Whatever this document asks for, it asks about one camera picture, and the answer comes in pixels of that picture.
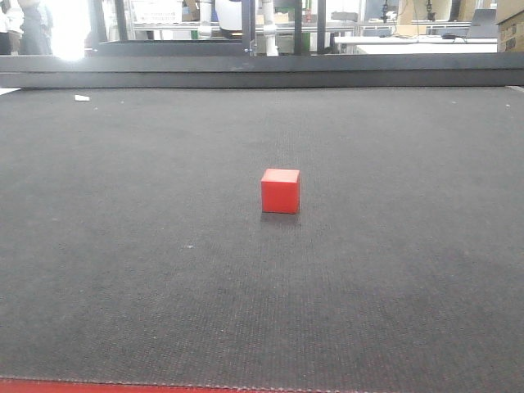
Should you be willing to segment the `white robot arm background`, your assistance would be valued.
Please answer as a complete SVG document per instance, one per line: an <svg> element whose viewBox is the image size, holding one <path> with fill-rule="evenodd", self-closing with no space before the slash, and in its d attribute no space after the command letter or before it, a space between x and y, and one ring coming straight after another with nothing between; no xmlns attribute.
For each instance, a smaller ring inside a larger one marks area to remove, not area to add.
<svg viewBox="0 0 524 393"><path fill-rule="evenodd" d="M221 30L227 32L241 33L248 24L243 21L244 4L246 1L198 1L200 14L197 29L198 38L211 39L212 16L216 14ZM263 11L263 35L265 39L265 54L267 56L278 56L276 41L277 26L274 20L273 1L261 1Z"/></svg>

